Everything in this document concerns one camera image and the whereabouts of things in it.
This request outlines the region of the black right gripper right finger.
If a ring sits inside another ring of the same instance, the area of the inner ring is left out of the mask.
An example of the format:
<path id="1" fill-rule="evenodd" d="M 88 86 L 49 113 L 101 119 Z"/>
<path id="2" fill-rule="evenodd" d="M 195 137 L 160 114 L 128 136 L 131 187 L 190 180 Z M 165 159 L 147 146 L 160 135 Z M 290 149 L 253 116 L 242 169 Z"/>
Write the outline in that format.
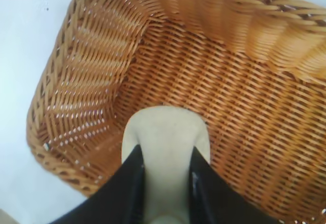
<path id="1" fill-rule="evenodd" d="M 189 167 L 190 223 L 276 224 L 234 191 L 194 147 Z"/>

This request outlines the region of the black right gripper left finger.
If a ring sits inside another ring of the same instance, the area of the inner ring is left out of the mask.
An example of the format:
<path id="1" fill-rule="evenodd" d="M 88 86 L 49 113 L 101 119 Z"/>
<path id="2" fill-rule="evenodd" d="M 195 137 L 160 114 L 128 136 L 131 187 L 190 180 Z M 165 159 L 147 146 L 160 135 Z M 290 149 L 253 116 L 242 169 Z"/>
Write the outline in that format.
<path id="1" fill-rule="evenodd" d="M 143 223 L 144 186 L 143 155 L 141 147 L 137 145 L 96 193 L 53 223 Z"/>

